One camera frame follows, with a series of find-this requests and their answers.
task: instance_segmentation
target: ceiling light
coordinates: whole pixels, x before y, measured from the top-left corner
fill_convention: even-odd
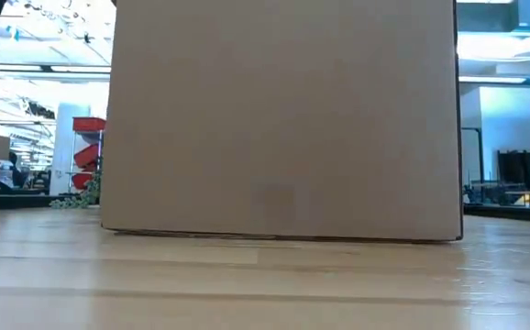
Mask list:
[[[510,4],[513,0],[457,0],[460,4]]]
[[[530,37],[519,38],[520,31],[506,34],[458,35],[457,53],[466,60],[512,60],[518,56],[530,60]]]
[[[485,76],[460,76],[460,83],[524,83],[526,78],[518,77],[485,77]]]
[[[109,73],[78,73],[78,72],[4,72],[0,71],[0,78],[56,81],[56,82],[108,82]]]
[[[15,65],[0,64],[0,72],[40,72],[41,67],[38,65]]]
[[[478,36],[489,38],[527,38],[530,37],[530,30],[514,30],[509,32],[479,32],[479,31],[459,31],[459,36]]]
[[[56,72],[110,73],[109,66],[52,66]]]

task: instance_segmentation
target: wooden table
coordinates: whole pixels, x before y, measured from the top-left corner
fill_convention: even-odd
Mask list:
[[[530,330],[530,223],[466,217],[462,242],[394,245],[117,236],[97,210],[0,212],[2,329]]]

